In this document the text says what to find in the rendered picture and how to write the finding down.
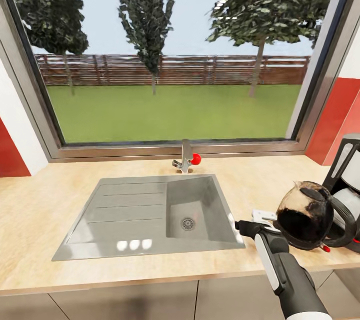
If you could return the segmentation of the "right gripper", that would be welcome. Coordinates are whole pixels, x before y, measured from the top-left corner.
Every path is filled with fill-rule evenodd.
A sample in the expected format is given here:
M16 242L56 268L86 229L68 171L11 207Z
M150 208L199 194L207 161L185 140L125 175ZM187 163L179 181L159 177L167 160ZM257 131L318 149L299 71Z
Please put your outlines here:
M240 220L238 222L235 221L235 229L239 230L240 235L246 236L246 237L251 237L252 239L253 239L253 231L258 226L270 227L270 225L268 225L268 224L260 224L260 223L249 222L249 221L244 221L244 220Z

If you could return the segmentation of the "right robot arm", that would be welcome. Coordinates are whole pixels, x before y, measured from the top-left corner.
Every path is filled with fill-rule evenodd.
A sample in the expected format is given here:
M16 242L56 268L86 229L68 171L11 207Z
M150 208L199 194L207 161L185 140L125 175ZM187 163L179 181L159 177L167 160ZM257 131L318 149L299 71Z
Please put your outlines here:
M333 320L316 293L310 273L290 254L281 230L262 224L262 220L276 221L277 215L253 210L251 216L251 222L235 221L235 229L240 235L254 239L273 292L279 296L285 320Z

